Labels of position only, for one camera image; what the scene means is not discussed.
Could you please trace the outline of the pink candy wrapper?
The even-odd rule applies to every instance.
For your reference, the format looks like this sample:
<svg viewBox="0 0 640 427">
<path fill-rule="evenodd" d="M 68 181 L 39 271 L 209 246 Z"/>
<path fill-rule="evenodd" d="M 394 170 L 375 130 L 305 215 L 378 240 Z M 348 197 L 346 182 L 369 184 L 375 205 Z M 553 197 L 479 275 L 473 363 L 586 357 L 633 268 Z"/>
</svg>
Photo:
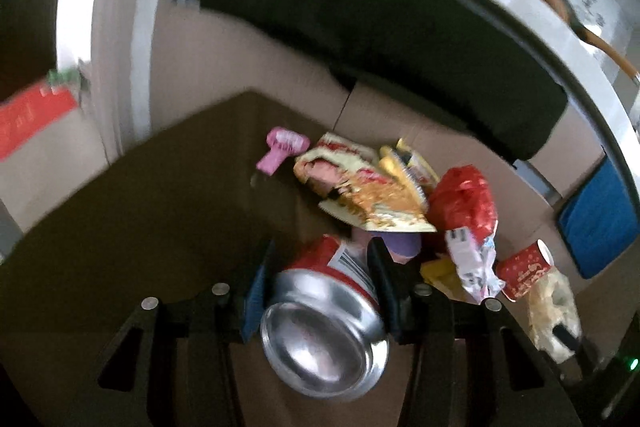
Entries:
<svg viewBox="0 0 640 427">
<path fill-rule="evenodd" d="M 306 135 L 281 127 L 269 131 L 266 143 L 269 152 L 258 161 L 256 168 L 267 176 L 272 176 L 286 158 L 299 156 L 310 147 L 310 140 Z"/>
</svg>

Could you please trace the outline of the yellow instant noodle packet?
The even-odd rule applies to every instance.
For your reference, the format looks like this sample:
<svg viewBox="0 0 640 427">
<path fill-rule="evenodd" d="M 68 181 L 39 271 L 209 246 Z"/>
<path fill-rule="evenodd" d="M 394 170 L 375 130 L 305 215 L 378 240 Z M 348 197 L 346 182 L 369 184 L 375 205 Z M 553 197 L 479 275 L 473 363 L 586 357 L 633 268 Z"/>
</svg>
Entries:
<svg viewBox="0 0 640 427">
<path fill-rule="evenodd" d="M 372 150 L 328 132 L 296 158 L 294 174 L 330 216 L 367 232 L 431 233 L 421 185 L 392 148 Z"/>
</svg>

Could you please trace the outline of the white blue plastic bag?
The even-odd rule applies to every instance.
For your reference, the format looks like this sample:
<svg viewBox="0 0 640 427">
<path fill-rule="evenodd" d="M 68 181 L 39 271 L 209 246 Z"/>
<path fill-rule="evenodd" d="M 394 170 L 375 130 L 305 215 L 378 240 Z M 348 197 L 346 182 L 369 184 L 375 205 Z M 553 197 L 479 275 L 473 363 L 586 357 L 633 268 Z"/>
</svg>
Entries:
<svg viewBox="0 0 640 427">
<path fill-rule="evenodd" d="M 497 297 L 506 286 L 494 271 L 497 229 L 498 222 L 495 222 L 490 234 L 480 243 L 468 227 L 445 232 L 448 253 L 456 266 L 461 286 L 474 303 Z"/>
</svg>

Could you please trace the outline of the red soda can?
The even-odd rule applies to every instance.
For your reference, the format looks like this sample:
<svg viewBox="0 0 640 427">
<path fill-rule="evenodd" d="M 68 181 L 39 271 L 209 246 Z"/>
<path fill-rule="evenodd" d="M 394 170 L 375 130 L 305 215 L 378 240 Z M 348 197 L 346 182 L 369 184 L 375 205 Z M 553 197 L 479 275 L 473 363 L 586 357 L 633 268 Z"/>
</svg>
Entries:
<svg viewBox="0 0 640 427">
<path fill-rule="evenodd" d="M 369 392 L 390 346 L 362 249 L 332 235 L 305 245 L 273 277 L 260 339 L 274 373 L 306 397 Z"/>
</svg>

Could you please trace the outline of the red plastic bag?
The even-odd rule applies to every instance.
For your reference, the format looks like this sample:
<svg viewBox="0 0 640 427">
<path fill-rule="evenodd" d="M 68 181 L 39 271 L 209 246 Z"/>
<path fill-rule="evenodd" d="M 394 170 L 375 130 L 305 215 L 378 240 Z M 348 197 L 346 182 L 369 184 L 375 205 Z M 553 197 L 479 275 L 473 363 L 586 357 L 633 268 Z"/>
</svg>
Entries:
<svg viewBox="0 0 640 427">
<path fill-rule="evenodd" d="M 450 168 L 428 198 L 426 219 L 438 231 L 468 228 L 478 245 L 495 234 L 498 209 L 484 174 L 473 165 Z"/>
</svg>

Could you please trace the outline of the blue hanging cloth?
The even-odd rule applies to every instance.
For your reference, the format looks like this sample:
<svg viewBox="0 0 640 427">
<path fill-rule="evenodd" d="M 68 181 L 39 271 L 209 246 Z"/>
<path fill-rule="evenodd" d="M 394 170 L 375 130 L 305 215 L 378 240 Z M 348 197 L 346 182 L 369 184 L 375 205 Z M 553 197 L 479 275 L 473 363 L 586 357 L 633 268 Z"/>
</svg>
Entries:
<svg viewBox="0 0 640 427">
<path fill-rule="evenodd" d="M 578 273 L 592 279 L 639 236 L 639 219 L 623 181 L 607 157 L 556 216 Z"/>
</svg>

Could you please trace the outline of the red paper cup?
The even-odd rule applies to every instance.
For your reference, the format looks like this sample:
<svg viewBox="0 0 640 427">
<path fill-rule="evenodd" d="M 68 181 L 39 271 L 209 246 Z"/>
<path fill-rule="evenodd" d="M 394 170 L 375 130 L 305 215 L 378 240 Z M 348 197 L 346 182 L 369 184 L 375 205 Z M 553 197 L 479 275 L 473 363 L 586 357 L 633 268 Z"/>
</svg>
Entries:
<svg viewBox="0 0 640 427">
<path fill-rule="evenodd" d="M 499 261 L 496 274 L 504 282 L 503 295 L 512 303 L 524 297 L 554 267 L 550 249 L 542 239 Z"/>
</svg>

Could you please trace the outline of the purple pink wrapper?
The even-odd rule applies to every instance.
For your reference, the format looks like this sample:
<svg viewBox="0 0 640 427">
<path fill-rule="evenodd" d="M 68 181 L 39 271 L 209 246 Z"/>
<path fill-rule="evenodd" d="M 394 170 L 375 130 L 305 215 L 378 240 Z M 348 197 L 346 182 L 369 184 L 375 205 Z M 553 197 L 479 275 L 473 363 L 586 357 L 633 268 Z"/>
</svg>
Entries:
<svg viewBox="0 0 640 427">
<path fill-rule="evenodd" d="M 352 241 L 362 247 L 367 247 L 370 240 L 375 237 L 382 239 L 390 252 L 390 257 L 398 265 L 405 265 L 421 251 L 421 235 L 419 233 L 370 232 L 360 228 L 352 228 Z"/>
</svg>

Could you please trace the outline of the red box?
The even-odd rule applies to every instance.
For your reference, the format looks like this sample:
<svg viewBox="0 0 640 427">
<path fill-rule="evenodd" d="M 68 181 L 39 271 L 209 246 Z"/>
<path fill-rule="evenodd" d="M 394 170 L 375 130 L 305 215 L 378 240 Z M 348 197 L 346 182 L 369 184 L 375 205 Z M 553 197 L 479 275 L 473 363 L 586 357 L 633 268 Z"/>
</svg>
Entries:
<svg viewBox="0 0 640 427">
<path fill-rule="evenodd" d="M 49 70 L 41 80 L 1 104 L 1 160 L 79 107 L 84 84 L 78 67 Z"/>
</svg>

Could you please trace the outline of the yellow snack wrapper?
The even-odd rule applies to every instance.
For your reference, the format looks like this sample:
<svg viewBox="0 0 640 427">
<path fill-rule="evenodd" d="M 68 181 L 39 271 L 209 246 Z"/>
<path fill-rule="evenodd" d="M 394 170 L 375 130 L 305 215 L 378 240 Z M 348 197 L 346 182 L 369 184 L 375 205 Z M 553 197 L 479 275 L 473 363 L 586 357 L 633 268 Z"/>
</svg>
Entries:
<svg viewBox="0 0 640 427">
<path fill-rule="evenodd" d="M 404 139 L 399 139 L 394 146 L 383 145 L 378 165 L 398 180 L 413 179 L 426 195 L 431 195 L 440 182 L 432 166 Z"/>
</svg>

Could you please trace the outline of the black hanging cloth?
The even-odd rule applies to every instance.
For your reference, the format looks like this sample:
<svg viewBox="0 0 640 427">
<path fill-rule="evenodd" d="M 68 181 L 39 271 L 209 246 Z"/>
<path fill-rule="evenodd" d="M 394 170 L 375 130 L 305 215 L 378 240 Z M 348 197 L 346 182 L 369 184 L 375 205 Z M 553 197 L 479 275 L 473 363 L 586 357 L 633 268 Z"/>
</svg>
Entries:
<svg viewBox="0 0 640 427">
<path fill-rule="evenodd" d="M 535 156 L 568 98 L 527 30 L 488 0 L 198 0 L 475 136 L 507 161 Z"/>
</svg>

